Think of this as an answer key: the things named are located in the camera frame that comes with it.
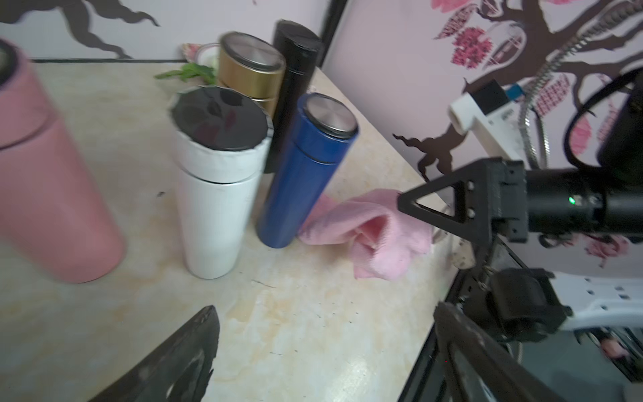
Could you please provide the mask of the floral rectangular tray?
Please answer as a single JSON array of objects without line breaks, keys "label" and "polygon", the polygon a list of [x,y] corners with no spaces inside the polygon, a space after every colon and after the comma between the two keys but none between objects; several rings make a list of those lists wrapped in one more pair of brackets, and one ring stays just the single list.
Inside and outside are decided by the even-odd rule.
[{"label": "floral rectangular tray", "polygon": [[184,59],[188,63],[195,63],[197,60],[197,53],[199,52],[201,48],[200,44],[193,44],[193,43],[184,43],[181,44],[180,50],[182,55],[184,56]]}]

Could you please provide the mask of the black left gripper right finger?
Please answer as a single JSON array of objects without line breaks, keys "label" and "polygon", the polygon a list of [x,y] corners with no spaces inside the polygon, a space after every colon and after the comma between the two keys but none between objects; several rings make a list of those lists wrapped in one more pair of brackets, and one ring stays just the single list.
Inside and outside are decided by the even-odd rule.
[{"label": "black left gripper right finger", "polygon": [[495,401],[562,400],[456,306],[439,303],[434,318],[452,400],[473,401],[476,388]]}]

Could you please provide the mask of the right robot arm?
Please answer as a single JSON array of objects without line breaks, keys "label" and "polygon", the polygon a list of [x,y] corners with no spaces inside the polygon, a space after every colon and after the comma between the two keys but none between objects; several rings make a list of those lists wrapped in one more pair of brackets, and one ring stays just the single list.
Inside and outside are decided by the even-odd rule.
[{"label": "right robot arm", "polygon": [[[587,113],[631,88],[589,166],[564,141],[568,169],[526,169],[521,161],[484,158],[400,194],[400,212],[476,246],[490,266],[497,246],[537,233],[551,247],[576,234],[598,241],[642,239],[642,71],[631,70],[592,95]],[[465,315],[494,338],[537,342],[559,331],[639,328],[642,283],[516,266],[492,273],[463,304]]]}]

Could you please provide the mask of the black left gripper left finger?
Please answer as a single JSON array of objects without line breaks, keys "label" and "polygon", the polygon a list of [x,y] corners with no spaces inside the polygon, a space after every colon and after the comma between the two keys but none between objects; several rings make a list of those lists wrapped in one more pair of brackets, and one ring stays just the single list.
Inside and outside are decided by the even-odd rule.
[{"label": "black left gripper left finger", "polygon": [[213,373],[219,317],[207,306],[94,401],[200,401]]}]

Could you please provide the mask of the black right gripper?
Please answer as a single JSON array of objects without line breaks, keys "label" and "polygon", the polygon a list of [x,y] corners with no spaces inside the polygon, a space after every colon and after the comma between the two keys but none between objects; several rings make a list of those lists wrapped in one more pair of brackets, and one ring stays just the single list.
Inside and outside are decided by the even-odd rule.
[{"label": "black right gripper", "polygon": [[[451,193],[447,213],[420,202],[443,190]],[[478,246],[490,245],[493,234],[525,243],[531,233],[642,242],[642,186],[602,169],[527,170],[518,161],[480,159],[400,194],[397,206]]]}]

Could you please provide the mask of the pink towel cloth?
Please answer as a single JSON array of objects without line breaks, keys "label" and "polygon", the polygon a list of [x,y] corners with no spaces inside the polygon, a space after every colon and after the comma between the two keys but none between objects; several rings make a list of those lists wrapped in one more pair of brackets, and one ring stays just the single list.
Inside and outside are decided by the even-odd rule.
[{"label": "pink towel cloth", "polygon": [[298,238],[310,246],[349,245],[357,279],[394,281],[432,251],[433,226],[398,209],[400,192],[375,189],[343,202],[323,194]]}]

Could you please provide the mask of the white round plate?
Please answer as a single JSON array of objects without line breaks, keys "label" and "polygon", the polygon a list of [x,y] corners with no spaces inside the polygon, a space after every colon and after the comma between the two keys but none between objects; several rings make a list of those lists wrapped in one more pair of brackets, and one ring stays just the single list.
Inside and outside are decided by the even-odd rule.
[{"label": "white round plate", "polygon": [[204,65],[207,67],[211,67],[214,70],[218,70],[219,51],[220,45],[218,43],[202,45],[199,47],[194,56],[194,62],[198,65]]}]

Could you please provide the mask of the pink thermos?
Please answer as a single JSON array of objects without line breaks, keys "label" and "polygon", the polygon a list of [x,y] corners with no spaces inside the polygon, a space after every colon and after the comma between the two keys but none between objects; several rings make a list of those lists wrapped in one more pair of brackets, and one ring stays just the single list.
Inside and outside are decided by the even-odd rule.
[{"label": "pink thermos", "polygon": [[1,236],[50,276],[95,281],[126,245],[30,59],[1,43]]}]

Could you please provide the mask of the green plastic leaf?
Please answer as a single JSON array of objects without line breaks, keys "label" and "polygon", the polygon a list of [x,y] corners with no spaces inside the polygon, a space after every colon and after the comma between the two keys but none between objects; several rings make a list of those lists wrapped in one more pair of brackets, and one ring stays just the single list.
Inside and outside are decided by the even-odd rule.
[{"label": "green plastic leaf", "polygon": [[154,76],[156,80],[167,80],[176,78],[187,82],[192,79],[199,79],[207,85],[215,85],[217,82],[217,71],[215,68],[197,63],[187,63],[178,70],[170,70]]}]

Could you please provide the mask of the gold thermos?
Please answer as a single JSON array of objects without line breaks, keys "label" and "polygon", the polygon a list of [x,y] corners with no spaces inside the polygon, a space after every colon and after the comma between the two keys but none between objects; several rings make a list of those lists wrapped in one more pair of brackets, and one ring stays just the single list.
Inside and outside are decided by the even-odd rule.
[{"label": "gold thermos", "polygon": [[274,117],[286,61],[264,40],[241,32],[220,38],[217,85],[246,95]]}]

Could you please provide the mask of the white thermos black lid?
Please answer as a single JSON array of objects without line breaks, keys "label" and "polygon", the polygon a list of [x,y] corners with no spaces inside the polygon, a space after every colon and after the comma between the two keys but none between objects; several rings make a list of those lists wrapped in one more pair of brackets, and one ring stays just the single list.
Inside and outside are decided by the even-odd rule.
[{"label": "white thermos black lid", "polygon": [[196,86],[171,101],[172,160],[184,261],[212,280],[234,269],[273,138],[254,100],[221,86]]}]

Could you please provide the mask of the blue thermos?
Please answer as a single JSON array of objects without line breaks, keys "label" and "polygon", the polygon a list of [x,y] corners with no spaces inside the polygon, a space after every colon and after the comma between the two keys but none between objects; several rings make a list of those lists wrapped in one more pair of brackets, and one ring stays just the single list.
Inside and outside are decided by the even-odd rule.
[{"label": "blue thermos", "polygon": [[293,241],[358,134],[358,120],[339,100],[300,97],[257,223],[264,245],[281,249]]}]

